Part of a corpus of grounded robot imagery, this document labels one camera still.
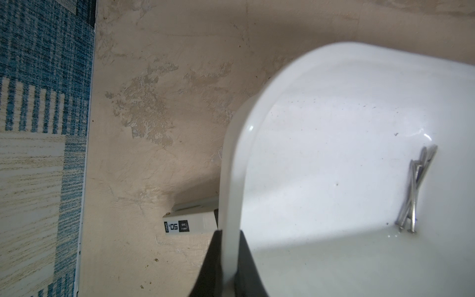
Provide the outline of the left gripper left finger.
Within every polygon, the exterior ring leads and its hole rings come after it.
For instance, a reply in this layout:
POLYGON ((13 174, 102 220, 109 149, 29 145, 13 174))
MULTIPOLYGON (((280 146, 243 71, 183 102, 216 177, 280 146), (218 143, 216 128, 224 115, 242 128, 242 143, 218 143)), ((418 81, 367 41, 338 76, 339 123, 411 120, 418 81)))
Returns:
POLYGON ((223 295, 221 235, 221 230, 214 232, 203 265, 189 297, 221 297, 223 295))

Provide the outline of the white plastic storage box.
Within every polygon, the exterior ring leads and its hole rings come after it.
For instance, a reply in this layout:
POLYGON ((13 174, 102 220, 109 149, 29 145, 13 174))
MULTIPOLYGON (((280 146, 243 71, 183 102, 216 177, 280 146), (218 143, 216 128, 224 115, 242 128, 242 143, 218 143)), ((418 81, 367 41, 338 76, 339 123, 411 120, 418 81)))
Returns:
POLYGON ((362 43, 296 59, 233 116, 218 226, 224 282, 243 231, 271 296, 472 297, 474 67, 362 43), (400 233, 409 163, 432 145, 400 233))

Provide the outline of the steel nail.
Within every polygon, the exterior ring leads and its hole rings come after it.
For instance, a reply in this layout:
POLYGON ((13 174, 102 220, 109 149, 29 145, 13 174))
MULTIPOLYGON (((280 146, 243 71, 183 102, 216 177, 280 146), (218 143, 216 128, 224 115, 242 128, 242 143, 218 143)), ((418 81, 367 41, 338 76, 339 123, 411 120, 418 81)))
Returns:
POLYGON ((409 186, 409 201, 408 201, 408 210, 406 219, 410 220, 409 227, 407 229, 411 234, 415 234, 415 223, 416 223, 416 199, 417 199, 417 179, 418 171, 420 169, 420 163, 418 161, 412 160, 410 163, 411 166, 411 180, 409 186))
POLYGON ((416 214, 419 189, 422 186, 437 151, 437 145, 423 147, 419 158, 417 160, 412 159, 409 163, 406 198, 395 221, 395 225, 400 233, 403 230, 407 230, 412 234, 416 233, 415 226, 417 221, 416 214))

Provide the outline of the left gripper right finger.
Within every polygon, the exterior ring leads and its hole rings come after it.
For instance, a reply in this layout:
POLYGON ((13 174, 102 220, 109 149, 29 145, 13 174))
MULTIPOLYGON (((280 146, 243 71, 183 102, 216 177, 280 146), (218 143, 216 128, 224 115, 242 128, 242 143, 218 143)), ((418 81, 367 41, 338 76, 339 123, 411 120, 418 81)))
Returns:
POLYGON ((234 290, 236 297, 268 297, 243 231, 240 231, 234 290))

